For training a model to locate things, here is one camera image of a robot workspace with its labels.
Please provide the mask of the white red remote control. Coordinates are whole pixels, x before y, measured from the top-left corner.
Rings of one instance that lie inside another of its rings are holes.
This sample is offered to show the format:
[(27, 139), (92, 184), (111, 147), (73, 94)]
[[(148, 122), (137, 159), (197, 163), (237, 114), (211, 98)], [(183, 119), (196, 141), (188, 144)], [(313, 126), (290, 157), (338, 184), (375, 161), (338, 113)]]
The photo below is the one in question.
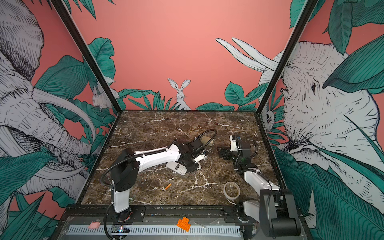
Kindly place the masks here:
[(182, 176), (187, 173), (186, 167), (176, 162), (168, 162), (166, 167)]

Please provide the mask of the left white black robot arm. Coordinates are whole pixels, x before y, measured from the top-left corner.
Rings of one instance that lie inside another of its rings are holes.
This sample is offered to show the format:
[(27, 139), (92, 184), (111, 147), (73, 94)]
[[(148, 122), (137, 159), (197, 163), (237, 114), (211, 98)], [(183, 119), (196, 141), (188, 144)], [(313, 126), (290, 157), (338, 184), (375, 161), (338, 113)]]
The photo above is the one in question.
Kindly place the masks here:
[(141, 152), (133, 152), (129, 148), (123, 150), (100, 178), (100, 183), (111, 190), (111, 204), (107, 207), (103, 218), (106, 237), (110, 240), (125, 238), (113, 236), (108, 232), (107, 216), (113, 207), (118, 222), (122, 223), (131, 218), (130, 189), (136, 183), (140, 172), (165, 163), (176, 163), (185, 168), (188, 173), (195, 172), (201, 167), (200, 161), (207, 158), (207, 146), (216, 135), (215, 129), (209, 129), (188, 143), (175, 139), (168, 146), (154, 150)]

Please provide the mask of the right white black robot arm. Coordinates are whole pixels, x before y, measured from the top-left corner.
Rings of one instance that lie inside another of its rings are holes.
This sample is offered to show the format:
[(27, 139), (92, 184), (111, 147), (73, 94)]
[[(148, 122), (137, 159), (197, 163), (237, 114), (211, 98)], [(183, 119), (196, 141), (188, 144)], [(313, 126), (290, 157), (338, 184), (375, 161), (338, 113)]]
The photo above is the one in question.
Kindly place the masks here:
[(259, 195), (259, 201), (243, 202), (244, 214), (256, 220), (266, 237), (291, 237), (301, 234), (301, 222), (292, 192), (275, 185), (252, 162), (257, 153), (240, 137), (230, 136), (229, 148), (218, 147), (219, 157), (233, 161), (234, 172), (242, 176)]

